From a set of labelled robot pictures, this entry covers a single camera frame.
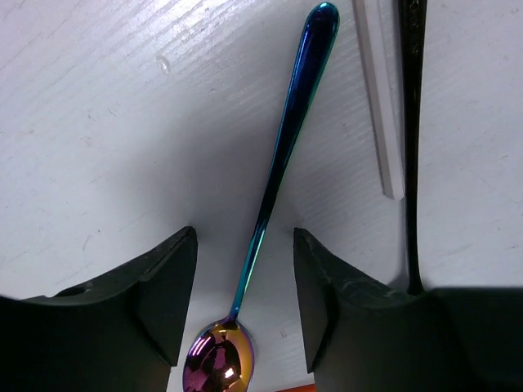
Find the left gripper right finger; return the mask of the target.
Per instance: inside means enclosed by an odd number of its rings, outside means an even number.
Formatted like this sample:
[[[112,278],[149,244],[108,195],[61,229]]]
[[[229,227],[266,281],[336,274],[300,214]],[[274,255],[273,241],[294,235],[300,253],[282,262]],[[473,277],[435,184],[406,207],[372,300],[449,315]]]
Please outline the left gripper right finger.
[[[385,309],[413,299],[346,263],[307,229],[293,231],[293,268],[308,372],[318,368],[331,344],[343,301]]]

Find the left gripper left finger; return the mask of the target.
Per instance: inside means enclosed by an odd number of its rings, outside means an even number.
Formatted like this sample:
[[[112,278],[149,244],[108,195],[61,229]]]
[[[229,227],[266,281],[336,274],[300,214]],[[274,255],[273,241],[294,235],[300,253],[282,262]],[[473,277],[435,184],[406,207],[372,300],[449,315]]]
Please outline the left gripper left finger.
[[[24,300],[49,315],[107,327],[126,319],[152,350],[175,367],[181,352],[197,262],[198,240],[186,226],[146,253],[54,296]]]

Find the orange chopstick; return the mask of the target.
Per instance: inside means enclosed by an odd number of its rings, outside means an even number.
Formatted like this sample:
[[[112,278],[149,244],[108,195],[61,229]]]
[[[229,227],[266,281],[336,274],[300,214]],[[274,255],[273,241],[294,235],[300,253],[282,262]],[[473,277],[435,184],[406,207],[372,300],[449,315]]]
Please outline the orange chopstick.
[[[309,384],[289,389],[288,392],[316,392],[316,388],[314,384]]]

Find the iridescent blue purple spoon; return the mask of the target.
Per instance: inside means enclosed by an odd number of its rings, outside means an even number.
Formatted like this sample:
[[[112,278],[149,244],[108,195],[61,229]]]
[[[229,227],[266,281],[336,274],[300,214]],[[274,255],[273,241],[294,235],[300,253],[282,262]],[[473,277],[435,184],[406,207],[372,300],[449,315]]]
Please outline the iridescent blue purple spoon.
[[[331,2],[316,5],[305,20],[265,192],[232,305],[227,316],[207,325],[194,339],[181,374],[184,391],[246,391],[251,384],[255,368],[253,340],[239,322],[239,312],[279,188],[328,63],[339,24],[339,11]]]

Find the white chopstick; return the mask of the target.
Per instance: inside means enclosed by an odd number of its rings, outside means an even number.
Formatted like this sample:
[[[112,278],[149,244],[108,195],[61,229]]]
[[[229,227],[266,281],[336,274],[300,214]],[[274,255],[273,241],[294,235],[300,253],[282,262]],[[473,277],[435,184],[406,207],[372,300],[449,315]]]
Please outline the white chopstick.
[[[404,173],[392,104],[380,6],[378,1],[354,1],[353,6],[382,190],[386,197],[400,201],[405,196]]]

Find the black spoon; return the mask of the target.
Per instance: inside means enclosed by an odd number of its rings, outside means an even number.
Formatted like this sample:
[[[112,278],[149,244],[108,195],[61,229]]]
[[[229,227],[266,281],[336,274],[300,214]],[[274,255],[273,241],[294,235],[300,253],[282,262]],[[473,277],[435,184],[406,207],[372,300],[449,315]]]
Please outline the black spoon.
[[[418,146],[427,2],[398,1],[405,141],[405,232],[408,293],[424,292],[418,260]]]

